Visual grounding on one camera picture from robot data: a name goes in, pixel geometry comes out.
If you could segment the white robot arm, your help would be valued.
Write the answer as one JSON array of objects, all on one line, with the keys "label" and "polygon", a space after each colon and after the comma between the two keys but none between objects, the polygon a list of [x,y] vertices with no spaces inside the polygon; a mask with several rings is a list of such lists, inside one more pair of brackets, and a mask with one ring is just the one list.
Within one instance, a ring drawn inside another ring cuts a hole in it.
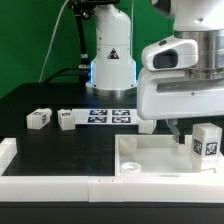
[{"label": "white robot arm", "polygon": [[99,95],[137,90],[143,120],[165,120],[174,134],[179,118],[224,115],[224,0],[150,0],[174,19],[173,35],[142,52],[136,70],[131,23],[109,2],[96,4],[97,54],[86,87]]}]

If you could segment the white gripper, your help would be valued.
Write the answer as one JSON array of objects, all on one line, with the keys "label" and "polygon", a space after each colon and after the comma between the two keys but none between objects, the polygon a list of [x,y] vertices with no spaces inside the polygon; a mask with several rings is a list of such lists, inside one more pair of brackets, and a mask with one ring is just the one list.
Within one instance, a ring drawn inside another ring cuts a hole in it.
[{"label": "white gripper", "polygon": [[166,38],[144,48],[137,88],[137,113],[143,120],[166,120],[176,143],[185,135],[178,118],[224,115],[224,80],[194,80],[197,42]]}]

